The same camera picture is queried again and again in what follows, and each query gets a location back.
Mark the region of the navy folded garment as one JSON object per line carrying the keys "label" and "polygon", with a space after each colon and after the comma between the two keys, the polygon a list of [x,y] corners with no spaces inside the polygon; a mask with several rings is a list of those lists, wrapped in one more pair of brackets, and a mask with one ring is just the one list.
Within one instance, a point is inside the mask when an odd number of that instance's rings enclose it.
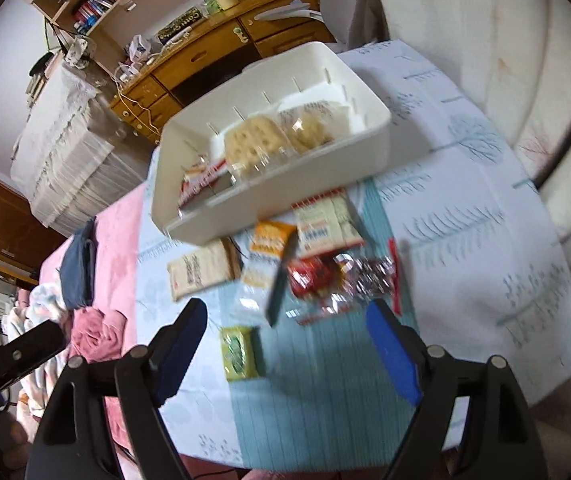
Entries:
{"label": "navy folded garment", "polygon": [[59,268],[62,299],[68,310],[90,307],[95,296],[98,242],[96,218],[90,218],[72,236]]}

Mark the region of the oats bar packet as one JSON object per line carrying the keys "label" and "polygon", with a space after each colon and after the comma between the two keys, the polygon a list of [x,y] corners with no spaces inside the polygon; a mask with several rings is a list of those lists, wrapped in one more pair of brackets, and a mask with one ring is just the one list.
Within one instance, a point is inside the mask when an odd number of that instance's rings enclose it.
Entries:
{"label": "oats bar packet", "polygon": [[255,226],[239,292],[240,307],[248,318],[272,324],[272,298],[295,230],[292,224],[278,221],[261,221]]}

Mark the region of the LiPO biscuit packet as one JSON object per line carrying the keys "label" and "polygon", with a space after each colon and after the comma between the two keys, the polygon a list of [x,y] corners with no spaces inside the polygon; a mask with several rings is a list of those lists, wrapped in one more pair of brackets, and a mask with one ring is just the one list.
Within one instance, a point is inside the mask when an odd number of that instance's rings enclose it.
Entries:
{"label": "LiPO biscuit packet", "polygon": [[299,256],[314,258],[363,246],[353,223],[344,188],[335,188],[291,206],[299,240]]}

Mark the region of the white plastic storage bin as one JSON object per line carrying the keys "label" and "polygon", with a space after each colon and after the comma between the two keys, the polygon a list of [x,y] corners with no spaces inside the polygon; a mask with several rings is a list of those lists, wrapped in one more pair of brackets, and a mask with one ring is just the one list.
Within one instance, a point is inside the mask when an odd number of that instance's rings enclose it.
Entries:
{"label": "white plastic storage bin", "polygon": [[391,112],[330,48],[259,62],[164,126],[151,219],[203,245],[304,198],[378,174]]}

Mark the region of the red white snack packet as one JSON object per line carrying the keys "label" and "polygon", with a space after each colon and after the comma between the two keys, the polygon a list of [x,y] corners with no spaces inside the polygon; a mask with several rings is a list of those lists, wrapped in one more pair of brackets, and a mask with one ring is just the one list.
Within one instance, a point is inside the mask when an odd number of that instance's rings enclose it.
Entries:
{"label": "red white snack packet", "polygon": [[205,200],[231,188],[234,183],[235,178],[228,170],[227,160],[224,158],[194,165],[182,178],[178,211],[182,214],[190,208],[199,207]]}

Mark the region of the dark printed desk box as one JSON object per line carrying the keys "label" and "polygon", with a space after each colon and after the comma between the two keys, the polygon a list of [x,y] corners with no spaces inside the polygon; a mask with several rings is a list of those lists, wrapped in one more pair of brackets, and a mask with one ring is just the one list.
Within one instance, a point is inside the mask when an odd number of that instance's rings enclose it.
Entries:
{"label": "dark printed desk box", "polygon": [[186,30],[195,24],[200,23],[204,18],[202,12],[196,7],[193,6],[182,15],[179,15],[178,18],[175,18],[171,23],[168,23],[165,27],[159,30],[156,33],[156,39],[159,40],[163,46],[170,42],[173,38],[177,35],[181,34],[182,32],[186,32]]}

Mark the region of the beige cracker packet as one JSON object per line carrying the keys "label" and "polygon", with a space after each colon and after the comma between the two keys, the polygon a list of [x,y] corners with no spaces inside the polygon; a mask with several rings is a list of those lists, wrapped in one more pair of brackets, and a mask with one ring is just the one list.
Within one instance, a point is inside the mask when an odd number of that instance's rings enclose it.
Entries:
{"label": "beige cracker packet", "polygon": [[171,296],[178,301],[195,292],[238,280],[241,260],[236,244],[229,238],[188,252],[167,264]]}

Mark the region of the green small snack packet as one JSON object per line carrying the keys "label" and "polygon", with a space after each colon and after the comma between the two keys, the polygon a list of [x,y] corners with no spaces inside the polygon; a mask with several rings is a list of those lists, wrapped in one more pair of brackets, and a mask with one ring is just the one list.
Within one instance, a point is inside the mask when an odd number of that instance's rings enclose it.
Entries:
{"label": "green small snack packet", "polygon": [[225,376],[228,382],[258,378],[253,348],[253,328],[225,327],[220,331],[220,344]]}

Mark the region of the cream mug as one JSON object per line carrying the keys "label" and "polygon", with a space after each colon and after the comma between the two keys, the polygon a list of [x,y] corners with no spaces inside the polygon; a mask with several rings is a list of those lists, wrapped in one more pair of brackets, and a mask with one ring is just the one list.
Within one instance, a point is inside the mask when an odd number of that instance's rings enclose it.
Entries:
{"label": "cream mug", "polygon": [[222,11],[227,11],[239,3],[239,0],[215,0],[217,6]]}

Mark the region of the round cracker clear pack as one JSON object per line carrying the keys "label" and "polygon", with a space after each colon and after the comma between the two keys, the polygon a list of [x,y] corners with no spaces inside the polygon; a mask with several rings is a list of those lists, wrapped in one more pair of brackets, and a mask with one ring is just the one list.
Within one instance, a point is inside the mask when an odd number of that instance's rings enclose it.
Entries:
{"label": "round cracker clear pack", "polygon": [[246,119],[225,134],[225,159],[237,180],[250,179],[295,155],[286,134],[266,115]]}

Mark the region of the clear pack pale pastry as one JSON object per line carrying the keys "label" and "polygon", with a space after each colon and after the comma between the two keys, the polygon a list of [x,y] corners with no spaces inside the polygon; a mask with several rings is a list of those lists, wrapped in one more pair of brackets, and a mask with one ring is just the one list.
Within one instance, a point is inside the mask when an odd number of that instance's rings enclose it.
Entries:
{"label": "clear pack pale pastry", "polygon": [[300,155],[349,136],[349,116],[347,106],[330,101],[306,103],[277,113],[278,125]]}

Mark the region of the brownie pack red edges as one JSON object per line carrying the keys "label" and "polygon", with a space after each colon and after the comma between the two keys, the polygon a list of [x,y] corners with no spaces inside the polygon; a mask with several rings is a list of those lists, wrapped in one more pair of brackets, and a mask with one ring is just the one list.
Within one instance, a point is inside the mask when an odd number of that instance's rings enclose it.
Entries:
{"label": "brownie pack red edges", "polygon": [[401,315],[400,307],[400,261],[396,240],[389,239],[387,254],[382,257],[355,256],[351,252],[338,252],[330,256],[340,264],[343,286],[328,298],[304,301],[293,297],[293,307],[287,317],[299,325],[314,323],[321,318],[338,315],[366,307],[371,300],[383,299],[395,314]]}

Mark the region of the pink bed blanket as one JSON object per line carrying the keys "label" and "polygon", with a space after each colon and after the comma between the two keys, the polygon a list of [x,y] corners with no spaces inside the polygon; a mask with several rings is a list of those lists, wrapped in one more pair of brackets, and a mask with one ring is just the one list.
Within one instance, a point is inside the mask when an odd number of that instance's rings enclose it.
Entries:
{"label": "pink bed blanket", "polygon": [[[108,313],[120,311],[127,318],[123,353],[136,344],[135,289],[137,252],[144,189],[141,184],[96,218],[95,296],[90,307]],[[74,312],[63,303],[59,268],[69,242],[64,242],[40,269],[39,284],[22,292],[16,305],[2,319],[2,330],[9,340],[16,339],[45,321],[58,323],[69,339],[68,346],[20,381],[16,419],[33,441],[46,403],[70,356]]]}

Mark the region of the tree-patterned tablecloth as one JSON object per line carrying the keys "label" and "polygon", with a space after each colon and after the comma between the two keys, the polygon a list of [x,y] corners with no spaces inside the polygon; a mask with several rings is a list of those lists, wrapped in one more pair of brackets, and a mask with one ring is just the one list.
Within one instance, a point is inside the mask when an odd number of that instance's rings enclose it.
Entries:
{"label": "tree-patterned tablecloth", "polygon": [[[372,255],[399,248],[401,319],[457,358],[507,359],[535,403],[571,376],[571,276],[552,221],[505,138],[443,72],[401,41],[331,55],[307,44],[261,62],[299,101],[346,99],[344,75],[371,90],[389,131],[317,176],[389,162],[348,198]],[[258,377],[228,382],[220,331],[237,286],[202,292],[205,330],[161,415],[176,450],[226,466],[335,471],[391,463],[412,418],[368,334],[363,309],[299,325],[281,292],[258,332]]]}

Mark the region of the red round candy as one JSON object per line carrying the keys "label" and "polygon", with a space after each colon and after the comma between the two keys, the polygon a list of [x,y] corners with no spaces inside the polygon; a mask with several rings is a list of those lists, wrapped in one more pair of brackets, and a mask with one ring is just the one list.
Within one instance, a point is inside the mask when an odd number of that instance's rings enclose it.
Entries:
{"label": "red round candy", "polygon": [[287,284],[296,299],[322,300],[342,290],[343,273],[331,257],[295,258],[287,263]]}

